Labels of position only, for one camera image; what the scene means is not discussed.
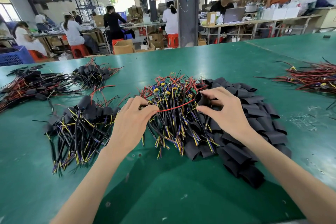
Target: laptop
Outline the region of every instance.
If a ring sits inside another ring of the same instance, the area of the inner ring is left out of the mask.
[[[224,14],[223,23],[241,21],[244,17],[246,7],[230,8]]]

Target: hand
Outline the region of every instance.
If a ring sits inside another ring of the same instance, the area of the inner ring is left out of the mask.
[[[246,139],[247,135],[254,132],[245,117],[239,98],[223,87],[203,90],[201,93],[209,99],[217,98],[218,100],[212,101],[211,104],[221,105],[223,109],[215,111],[204,105],[196,109],[214,119],[225,132],[241,142]]]
[[[140,105],[147,105],[148,102],[136,96],[128,99],[127,103],[117,114],[110,141],[105,147],[116,150],[125,157],[139,143],[146,130],[146,124],[159,108],[156,105],[148,105],[139,110]]]

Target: black hair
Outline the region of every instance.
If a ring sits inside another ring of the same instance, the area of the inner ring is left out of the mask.
[[[65,15],[64,16],[64,23],[63,23],[63,27],[65,30],[68,30],[68,21],[71,20],[73,17],[72,15]]]
[[[174,1],[167,2],[167,7],[170,8],[172,14],[176,14],[176,9],[174,7]]]
[[[111,10],[114,10],[114,11],[115,11],[113,5],[108,5],[108,6],[106,7],[106,10],[107,10],[107,13],[108,13],[109,11],[111,11]]]
[[[15,26],[14,26],[14,28],[13,28],[13,30],[12,30],[12,35],[13,35],[13,37],[14,37],[14,39],[16,39],[16,34],[15,34],[15,31],[16,31],[16,29],[17,29],[17,27],[19,27],[19,26],[23,26],[23,27],[28,27],[28,24],[27,24],[27,22],[25,22],[25,21],[19,21]]]

